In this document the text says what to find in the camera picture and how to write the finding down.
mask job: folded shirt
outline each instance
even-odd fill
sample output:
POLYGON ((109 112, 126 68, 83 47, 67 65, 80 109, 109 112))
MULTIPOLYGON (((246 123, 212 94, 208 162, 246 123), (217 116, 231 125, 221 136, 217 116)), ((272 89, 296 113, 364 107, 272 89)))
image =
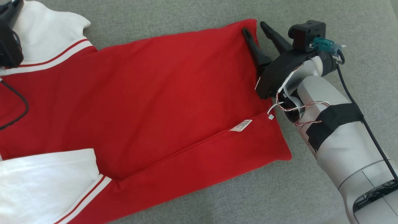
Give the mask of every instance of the folded shirt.
MULTIPOLYGON (((256 33, 255 20, 100 51, 82 34, 89 25, 74 13, 25 2, 14 28, 24 62, 0 70, 30 105, 25 117, 0 132, 5 160, 0 185, 7 186, 3 180, 13 171, 1 173, 1 167, 14 158, 45 154, 56 164, 62 158, 57 153, 68 151, 78 160, 80 149, 90 149, 96 158, 98 172, 89 177, 90 185, 45 222, 105 223, 291 158, 276 119, 266 114, 271 100, 260 100, 254 90, 256 68, 242 28, 256 33), (245 120, 251 122, 240 125, 240 132, 230 131, 245 120), (96 184, 101 188, 93 190, 96 184), (83 203, 91 190, 95 195, 83 203), (73 215, 61 218, 68 213, 73 215)), ((4 86, 0 105, 2 124, 24 111, 24 103, 4 86)), ((59 165, 68 173, 67 163, 59 165)), ((45 187, 50 179, 28 184, 32 181, 21 177, 19 183, 50 193, 45 187)), ((0 191, 0 206, 24 210, 5 198, 24 197, 26 191, 13 192, 0 191)), ((64 189, 53 187, 51 194, 62 195, 64 189)), ((7 214, 0 209, 1 223, 7 223, 7 214)), ((44 223, 38 216, 28 223, 35 222, 44 223)))

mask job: care label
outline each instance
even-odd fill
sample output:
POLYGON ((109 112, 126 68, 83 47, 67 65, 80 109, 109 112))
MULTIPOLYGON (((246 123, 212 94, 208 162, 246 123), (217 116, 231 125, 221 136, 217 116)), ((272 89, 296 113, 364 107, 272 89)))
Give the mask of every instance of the care label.
POLYGON ((242 121, 240 124, 236 125, 233 129, 229 130, 230 132, 241 132, 243 131, 243 129, 245 129, 250 122, 252 122, 253 120, 244 120, 242 121))

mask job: black tape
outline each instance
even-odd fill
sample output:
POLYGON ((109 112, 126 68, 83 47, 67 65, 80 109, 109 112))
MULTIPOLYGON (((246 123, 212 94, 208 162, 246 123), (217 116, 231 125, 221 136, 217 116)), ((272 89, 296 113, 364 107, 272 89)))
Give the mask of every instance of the black tape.
POLYGON ((308 143, 317 152, 322 143, 328 138, 339 126, 355 121, 361 121, 363 114, 357 104, 338 104, 331 105, 323 110, 316 121, 306 131, 308 135, 308 143))

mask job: gray fabric surface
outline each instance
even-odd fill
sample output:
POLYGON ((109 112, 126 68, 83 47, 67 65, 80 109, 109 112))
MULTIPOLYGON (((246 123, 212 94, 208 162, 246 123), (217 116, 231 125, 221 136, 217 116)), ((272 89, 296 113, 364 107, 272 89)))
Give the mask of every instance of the gray fabric surface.
POLYGON ((395 12, 395 16, 398 18, 398 0, 390 0, 390 1, 391 1, 392 9, 395 12))
MULTIPOLYGON (((348 45, 342 66, 348 88, 384 150, 398 157, 398 22, 389 0, 42 0, 92 23, 85 35, 99 49, 143 38, 217 28, 255 18, 281 34, 309 19, 327 24, 327 38, 348 45)), ((260 45, 277 51, 261 33, 260 45)), ((326 77, 342 91, 336 73, 326 77)), ((284 117, 292 151, 245 175, 122 218, 127 223, 317 224, 343 212, 341 196, 284 117)))

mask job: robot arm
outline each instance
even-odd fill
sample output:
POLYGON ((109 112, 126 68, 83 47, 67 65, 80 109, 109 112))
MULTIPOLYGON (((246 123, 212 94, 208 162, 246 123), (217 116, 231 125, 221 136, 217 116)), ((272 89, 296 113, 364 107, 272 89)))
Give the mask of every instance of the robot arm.
POLYGON ((253 50, 256 45, 243 30, 249 48, 256 52, 252 55, 259 68, 256 91, 260 98, 274 97, 297 127, 341 193, 352 224, 398 223, 394 172, 398 164, 379 151, 353 99, 322 78, 337 69, 342 79, 338 64, 344 64, 341 46, 324 39, 325 23, 309 20, 292 26, 293 47, 265 22, 260 25, 281 53, 273 62, 258 60, 268 57, 253 50))

